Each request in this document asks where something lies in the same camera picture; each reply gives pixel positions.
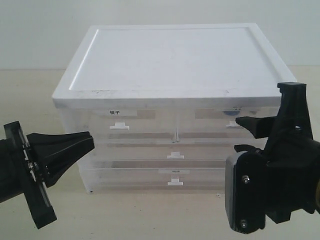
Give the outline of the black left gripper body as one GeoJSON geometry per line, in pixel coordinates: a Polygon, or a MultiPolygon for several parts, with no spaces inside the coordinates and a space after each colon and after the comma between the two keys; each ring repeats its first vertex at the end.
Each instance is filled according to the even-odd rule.
{"type": "Polygon", "coordinates": [[[28,145],[19,121],[3,126],[3,201],[23,194],[37,229],[57,220],[44,184],[28,157],[28,145]]]}

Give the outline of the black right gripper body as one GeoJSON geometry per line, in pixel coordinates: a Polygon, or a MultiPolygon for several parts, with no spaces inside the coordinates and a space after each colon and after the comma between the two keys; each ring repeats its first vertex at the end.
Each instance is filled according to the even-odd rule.
{"type": "Polygon", "coordinates": [[[254,137],[267,137],[263,154],[269,165],[299,168],[314,159],[313,133],[307,104],[307,85],[282,82],[277,87],[281,93],[276,116],[258,120],[254,137]]]}

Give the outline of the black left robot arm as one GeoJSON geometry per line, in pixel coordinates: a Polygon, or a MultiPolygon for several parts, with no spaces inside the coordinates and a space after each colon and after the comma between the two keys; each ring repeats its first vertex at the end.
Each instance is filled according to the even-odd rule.
{"type": "Polygon", "coordinates": [[[46,189],[95,148],[88,131],[24,135],[19,121],[3,126],[0,141],[0,201],[23,194],[38,229],[57,220],[46,189]]]}

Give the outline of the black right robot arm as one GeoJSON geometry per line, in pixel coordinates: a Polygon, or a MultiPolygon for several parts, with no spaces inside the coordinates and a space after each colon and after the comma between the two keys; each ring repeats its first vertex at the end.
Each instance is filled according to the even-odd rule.
{"type": "Polygon", "coordinates": [[[262,209],[274,223],[287,222],[291,213],[320,210],[320,143],[313,138],[307,104],[307,85],[281,82],[281,102],[276,116],[236,118],[255,139],[266,138],[264,149],[236,145],[262,162],[256,192],[262,209]]]}

